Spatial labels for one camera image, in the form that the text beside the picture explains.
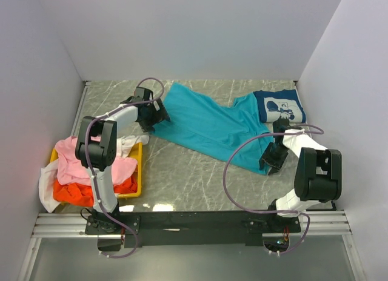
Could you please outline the teal t shirt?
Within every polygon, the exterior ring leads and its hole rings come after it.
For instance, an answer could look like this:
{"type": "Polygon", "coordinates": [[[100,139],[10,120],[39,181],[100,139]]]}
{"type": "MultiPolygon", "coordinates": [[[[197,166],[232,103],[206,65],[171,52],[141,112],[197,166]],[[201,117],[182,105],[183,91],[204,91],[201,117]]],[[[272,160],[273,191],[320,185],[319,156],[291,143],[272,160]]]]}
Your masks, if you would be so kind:
{"type": "Polygon", "coordinates": [[[259,120],[253,93],[235,98],[232,106],[221,106],[211,97],[174,83],[164,99],[170,121],[154,126],[153,135],[257,174],[259,160],[273,138],[267,135],[245,142],[269,129],[259,120]]]}

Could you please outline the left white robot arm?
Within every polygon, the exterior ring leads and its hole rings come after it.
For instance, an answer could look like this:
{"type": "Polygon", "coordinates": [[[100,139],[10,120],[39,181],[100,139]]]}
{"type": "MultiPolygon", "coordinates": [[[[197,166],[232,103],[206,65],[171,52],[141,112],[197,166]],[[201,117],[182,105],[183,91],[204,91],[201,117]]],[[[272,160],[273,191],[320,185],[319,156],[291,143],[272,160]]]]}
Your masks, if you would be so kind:
{"type": "Polygon", "coordinates": [[[112,165],[116,159],[116,140],[120,128],[136,122],[142,131],[154,131],[154,125],[169,121],[160,96],[150,90],[129,97],[103,115],[86,116],[81,121],[75,156],[87,170],[93,191],[91,226],[113,234],[119,229],[131,230],[119,212],[113,190],[112,165]]]}

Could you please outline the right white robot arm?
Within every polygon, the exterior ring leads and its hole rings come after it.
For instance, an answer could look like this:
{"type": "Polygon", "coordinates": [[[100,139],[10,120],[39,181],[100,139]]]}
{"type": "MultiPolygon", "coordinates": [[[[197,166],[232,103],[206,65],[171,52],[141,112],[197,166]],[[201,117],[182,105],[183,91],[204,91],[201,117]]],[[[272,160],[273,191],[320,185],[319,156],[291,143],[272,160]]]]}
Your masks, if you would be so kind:
{"type": "Polygon", "coordinates": [[[342,154],[315,142],[303,129],[291,128],[272,134],[259,167],[268,175],[278,173],[289,154],[298,158],[293,188],[268,207],[268,229],[281,231],[291,218],[319,203],[339,199],[342,193],[342,154]]]}

